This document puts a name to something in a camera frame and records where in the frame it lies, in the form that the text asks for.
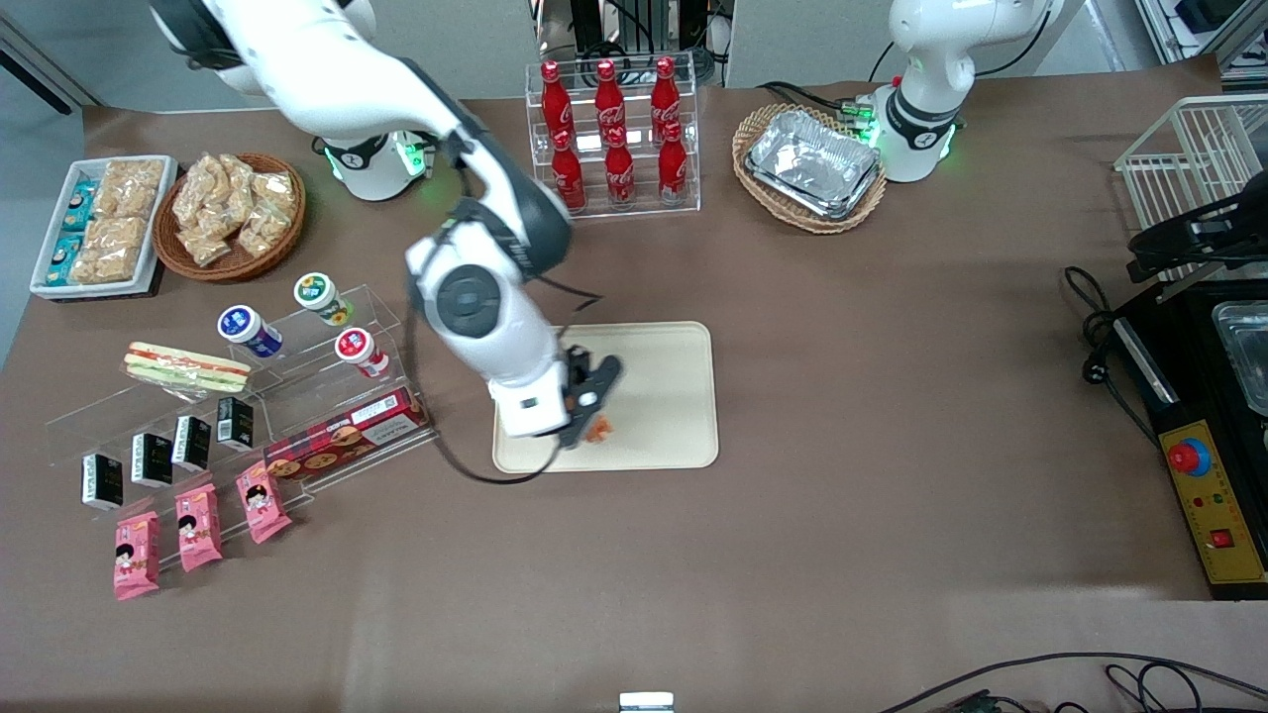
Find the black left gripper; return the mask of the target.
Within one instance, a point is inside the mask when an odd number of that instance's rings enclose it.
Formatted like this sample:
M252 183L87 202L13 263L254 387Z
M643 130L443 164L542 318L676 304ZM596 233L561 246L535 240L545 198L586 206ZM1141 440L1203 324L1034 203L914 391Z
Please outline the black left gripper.
M1264 192L1240 192L1178 214L1129 240L1129 279L1142 283L1187 263L1245 266L1265 260Z

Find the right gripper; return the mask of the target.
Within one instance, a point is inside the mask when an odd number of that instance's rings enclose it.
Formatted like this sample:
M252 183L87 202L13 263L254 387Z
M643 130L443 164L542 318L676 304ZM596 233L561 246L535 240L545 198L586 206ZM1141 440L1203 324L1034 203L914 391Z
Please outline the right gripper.
M593 426L597 410L623 376L620 356L593 362L586 348L567 348L566 370L544 370L526 384L492 383L502 433L530 438L557 433L562 450L574 450Z

